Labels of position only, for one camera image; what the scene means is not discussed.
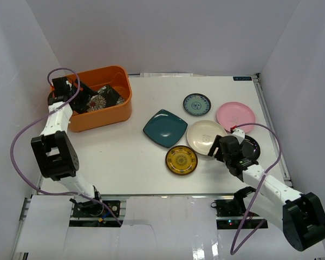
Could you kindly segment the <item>cream round plate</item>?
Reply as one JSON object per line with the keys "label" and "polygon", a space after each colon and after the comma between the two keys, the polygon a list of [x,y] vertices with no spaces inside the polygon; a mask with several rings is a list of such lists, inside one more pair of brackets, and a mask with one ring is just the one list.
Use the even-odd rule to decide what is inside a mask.
{"label": "cream round plate", "polygon": [[202,160],[213,160],[208,152],[217,135],[226,136],[226,130],[218,123],[211,120],[200,120],[188,127],[186,139],[188,145]]}

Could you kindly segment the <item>black floral square plate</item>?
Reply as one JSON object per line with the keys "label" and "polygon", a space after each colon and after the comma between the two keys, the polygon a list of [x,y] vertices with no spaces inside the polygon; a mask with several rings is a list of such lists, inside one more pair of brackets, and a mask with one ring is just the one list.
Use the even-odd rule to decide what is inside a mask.
{"label": "black floral square plate", "polygon": [[78,107],[74,103],[74,99],[70,102],[70,106],[74,112],[78,114],[102,110],[108,107],[121,105],[125,99],[110,85],[104,85],[99,90],[99,94],[93,97],[85,107]]}

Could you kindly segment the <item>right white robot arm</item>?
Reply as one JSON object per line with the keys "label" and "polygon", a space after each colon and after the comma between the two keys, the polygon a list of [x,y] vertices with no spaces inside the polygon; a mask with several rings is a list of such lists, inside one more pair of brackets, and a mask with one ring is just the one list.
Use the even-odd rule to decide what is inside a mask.
{"label": "right white robot arm", "polygon": [[229,202],[217,202],[220,213],[246,216],[249,212],[279,228],[297,251],[325,239],[325,211],[317,195],[304,194],[267,174],[257,160],[245,157],[243,138],[216,136],[208,155],[225,164],[230,173],[247,186]]}

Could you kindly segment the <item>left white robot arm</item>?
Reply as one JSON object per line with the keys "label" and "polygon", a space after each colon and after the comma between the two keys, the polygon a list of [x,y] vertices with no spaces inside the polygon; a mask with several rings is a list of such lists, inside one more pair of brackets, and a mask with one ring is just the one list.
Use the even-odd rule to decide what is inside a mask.
{"label": "left white robot arm", "polygon": [[69,192],[74,192],[74,203],[85,205],[91,216],[103,212],[100,194],[85,178],[78,174],[79,158],[70,142],[67,131],[73,114],[72,105],[67,103],[77,91],[77,85],[67,77],[52,79],[54,90],[48,97],[46,125],[38,137],[31,140],[41,174],[62,184]]}

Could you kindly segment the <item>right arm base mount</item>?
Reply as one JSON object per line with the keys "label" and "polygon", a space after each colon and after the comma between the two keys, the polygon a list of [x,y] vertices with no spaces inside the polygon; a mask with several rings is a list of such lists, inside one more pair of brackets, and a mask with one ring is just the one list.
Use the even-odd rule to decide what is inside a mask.
{"label": "right arm base mount", "polygon": [[238,229],[246,211],[243,199],[255,191],[252,187],[246,187],[234,193],[232,198],[221,197],[211,203],[211,208],[216,211],[218,230]]}

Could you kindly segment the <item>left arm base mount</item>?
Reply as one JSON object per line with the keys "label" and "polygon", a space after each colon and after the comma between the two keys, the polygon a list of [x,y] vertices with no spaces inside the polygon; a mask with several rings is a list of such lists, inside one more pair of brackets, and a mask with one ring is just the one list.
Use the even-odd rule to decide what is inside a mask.
{"label": "left arm base mount", "polygon": [[89,211],[86,211],[74,204],[71,211],[69,227],[119,228],[124,221],[125,202],[120,200],[103,200],[102,202],[109,207],[120,223],[101,205],[92,207]]}

